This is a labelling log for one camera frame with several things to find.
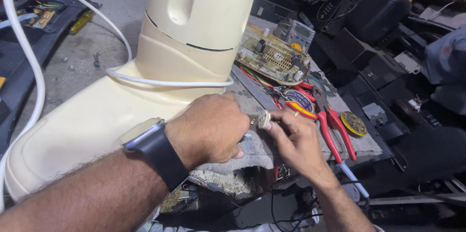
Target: pliers handle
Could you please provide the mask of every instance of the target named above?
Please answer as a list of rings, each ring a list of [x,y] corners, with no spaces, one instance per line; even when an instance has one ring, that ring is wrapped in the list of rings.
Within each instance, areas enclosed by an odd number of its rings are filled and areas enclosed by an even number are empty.
[[[348,136],[348,133],[345,127],[343,126],[343,123],[338,118],[338,115],[335,110],[329,109],[328,112],[329,112],[330,122],[333,123],[333,126],[335,126],[335,128],[337,128],[337,130],[341,134],[341,138],[343,139],[343,142],[345,143],[345,146],[346,146],[346,150],[348,151],[348,154],[350,156],[349,158],[351,158],[351,160],[353,161],[356,161],[356,154],[354,152],[354,148],[351,143],[350,136]]]
[[[321,111],[317,114],[317,117],[321,123],[323,139],[325,139],[325,142],[327,143],[330,152],[332,152],[335,161],[340,164],[342,162],[341,156],[338,150],[336,150],[335,143],[333,142],[332,136],[330,135],[329,125],[327,124],[327,113],[325,111]]]
[[[321,122],[322,136],[327,142],[327,145],[329,146],[330,151],[335,157],[336,162],[341,163],[341,156],[338,150],[336,150],[335,143],[333,142],[332,137],[330,136],[329,127],[327,124],[327,113],[329,115],[330,123],[334,125],[335,128],[337,128],[337,130],[340,132],[341,138],[343,139],[343,142],[346,146],[346,150],[348,151],[348,154],[351,160],[356,161],[356,154],[354,152],[350,137],[348,136],[348,133],[346,132],[345,127],[343,126],[343,123],[338,118],[336,111],[332,110],[332,108],[330,107],[327,101],[327,98],[325,98],[323,94],[318,92],[316,88],[312,89],[312,93],[314,94],[314,97],[316,98],[316,104],[317,104],[316,108],[318,110],[317,117],[319,118],[319,121]]]
[[[295,90],[298,90],[300,93],[304,94],[304,96],[306,96],[307,98],[309,98],[309,100],[311,100],[311,102],[315,102],[316,99],[310,95],[308,92],[304,91],[301,87],[304,87],[304,88],[307,88],[309,90],[312,89],[312,85],[308,84],[308,83],[305,83],[305,82],[302,82],[302,83],[299,83],[295,86],[292,86]]]

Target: workbench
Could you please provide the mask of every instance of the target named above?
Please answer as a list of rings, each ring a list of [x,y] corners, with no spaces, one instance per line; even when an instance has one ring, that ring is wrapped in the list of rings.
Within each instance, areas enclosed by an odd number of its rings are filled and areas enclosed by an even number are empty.
[[[144,16],[144,7],[147,0],[94,0],[103,3],[101,11],[121,29],[130,42],[132,51],[137,52],[137,40],[141,31],[141,22]],[[252,25],[273,32],[276,24],[255,17],[249,19]],[[100,54],[102,67],[93,65],[94,54]],[[75,36],[64,36],[60,44],[54,47],[50,58],[44,63],[44,78],[46,83],[46,101],[42,116],[54,110],[77,92],[89,86],[94,81],[105,75],[105,68],[116,67],[125,63],[127,52],[125,46],[116,40],[116,34],[101,18],[94,18],[87,26]],[[312,71],[319,71],[317,65],[312,62]],[[227,87],[227,91],[233,92],[243,112],[257,114],[262,106],[253,98],[250,92],[232,74],[234,84]],[[11,140],[19,134],[26,125],[32,113],[35,103],[35,87],[26,98],[24,109],[19,116],[18,123],[12,134]],[[338,111],[349,110],[342,99],[337,96],[330,98],[329,103]],[[230,160],[227,164],[206,164],[192,173],[191,180],[202,184],[213,191],[221,191],[227,194],[236,194],[237,198],[250,198],[263,192],[264,182],[258,178],[245,176],[241,168],[248,166],[262,166],[262,169],[271,169],[275,164],[282,164],[278,156],[273,140],[267,133],[250,132],[252,136],[244,140],[240,145],[245,151],[245,156],[239,160]],[[347,158],[343,142],[339,134],[334,136],[342,157]],[[366,135],[361,140],[351,139],[358,157],[363,155],[378,155],[381,149],[374,140]],[[323,152],[330,158],[330,152],[323,145]]]
[[[274,23],[250,16],[249,24],[256,26],[262,30],[269,28],[272,32],[277,26]],[[233,70],[239,70],[236,64]],[[314,61],[311,61],[311,71],[321,71]],[[226,88],[227,91],[232,92],[236,96],[236,101],[240,105],[242,112],[247,114],[258,114],[264,107],[253,97],[251,92],[238,80],[233,74],[230,74],[234,80],[232,86]],[[338,114],[344,111],[350,111],[343,99],[338,93],[335,97],[328,98],[329,104],[332,109],[337,111]],[[258,195],[264,191],[263,186],[270,185],[259,181],[258,178],[250,178],[244,175],[244,171],[240,169],[245,167],[260,166],[265,169],[272,169],[275,165],[283,163],[278,155],[274,141],[264,131],[249,131],[251,137],[246,138],[240,143],[245,155],[241,159],[232,159],[226,164],[205,164],[192,172],[191,181],[209,188],[213,191],[221,191],[226,194],[235,195],[236,198],[249,198]],[[342,159],[348,159],[349,155],[346,147],[337,130],[330,129],[330,134],[335,140],[335,146],[341,154]],[[322,152],[327,160],[332,160],[333,156],[327,143],[319,131],[319,139],[322,147]],[[353,148],[358,157],[367,155],[380,155],[382,153],[381,147],[376,141],[366,134],[361,138],[354,138],[350,136]]]

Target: man's right hand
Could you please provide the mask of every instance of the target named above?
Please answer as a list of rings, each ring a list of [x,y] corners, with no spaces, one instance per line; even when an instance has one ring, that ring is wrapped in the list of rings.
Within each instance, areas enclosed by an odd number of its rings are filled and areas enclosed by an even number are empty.
[[[316,124],[293,110],[269,110],[272,120],[267,132],[275,139],[278,152],[287,165],[306,176],[316,188],[335,186],[337,180],[325,161],[319,145]]]

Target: white wire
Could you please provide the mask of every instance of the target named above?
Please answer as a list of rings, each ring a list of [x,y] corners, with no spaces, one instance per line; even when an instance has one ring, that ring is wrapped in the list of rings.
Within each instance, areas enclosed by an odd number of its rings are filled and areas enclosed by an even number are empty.
[[[448,6],[452,5],[453,3],[455,3],[454,1],[450,2],[449,4],[443,6],[440,10],[434,12],[431,16],[428,17],[428,20],[430,20],[432,17],[434,17],[435,15],[441,13],[443,10],[445,10],[445,8],[447,8]]]
[[[37,18],[37,17],[38,17],[38,15],[34,14],[34,13],[32,13],[32,14],[23,14],[23,15],[18,16],[18,20],[19,21],[24,21],[24,20],[29,20],[29,19],[32,19],[32,18]],[[0,22],[0,29],[8,27],[8,26],[11,26],[10,20],[4,20],[4,21]]]
[[[131,47],[128,41],[126,40],[125,36],[120,32],[120,30],[105,16],[103,15],[99,10],[97,10],[94,6],[92,6],[90,3],[88,3],[85,0],[78,0],[79,2],[83,3],[86,7],[90,8],[93,10],[97,15],[102,17],[115,31],[116,33],[120,36],[120,38],[123,40],[125,43],[126,49],[128,49],[128,62],[131,61],[132,59],[132,53],[131,53]],[[14,0],[3,0],[4,6],[5,6],[5,11],[7,13],[8,19],[11,22],[11,26],[13,28],[13,31],[15,32],[16,37],[18,38],[18,41],[21,45],[21,48],[24,51],[24,54],[26,55],[27,60],[31,64],[32,70],[34,72],[34,77],[37,85],[37,99],[36,99],[36,104],[34,107],[34,111],[31,115],[31,118],[29,118],[29,121],[27,122],[26,126],[24,129],[21,131],[21,133],[16,137],[16,139],[11,143],[11,145],[8,147],[6,152],[3,154],[3,157],[0,161],[0,213],[2,213],[5,209],[5,204],[3,201],[3,181],[5,180],[5,168],[6,168],[6,163],[7,163],[7,157],[10,152],[11,147],[16,143],[17,140],[20,139],[20,137],[26,133],[39,119],[42,108],[44,106],[44,101],[45,101],[45,82],[44,82],[44,77],[42,75],[42,69],[41,66],[39,65],[39,62],[37,61],[37,58],[32,51],[31,45],[27,41],[26,35],[21,27],[21,24],[18,20],[18,16],[16,15],[15,11],[15,5],[14,5]],[[115,68],[108,68],[106,70],[107,74],[110,76],[113,76],[118,79],[122,80],[127,80],[127,81],[132,81],[136,83],[143,83],[143,84],[148,84],[148,85],[155,85],[155,86],[179,86],[179,87],[224,87],[224,86],[230,86],[233,84],[233,80],[231,77],[228,77],[228,81],[225,83],[213,83],[213,82],[165,82],[165,81],[156,81],[156,80],[148,80],[148,79],[143,79],[143,78],[137,78],[137,77],[132,77],[128,75],[123,75],[115,72],[115,70],[119,67]]]

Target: gray concrete surface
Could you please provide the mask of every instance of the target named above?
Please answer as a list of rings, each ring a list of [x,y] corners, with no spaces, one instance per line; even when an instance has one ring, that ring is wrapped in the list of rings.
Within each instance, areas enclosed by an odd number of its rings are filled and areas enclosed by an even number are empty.
[[[92,0],[103,3],[104,13],[125,35],[133,55],[137,52],[137,40],[141,31],[146,0]],[[94,54],[100,53],[100,68],[94,67]],[[94,17],[77,35],[66,35],[50,54],[45,64],[46,100],[42,116],[54,110],[68,98],[105,75],[105,68],[124,64],[128,58],[125,45],[112,28],[100,17]],[[68,68],[73,65],[74,71]],[[11,141],[24,128],[32,114],[36,90],[26,104],[13,132]]]

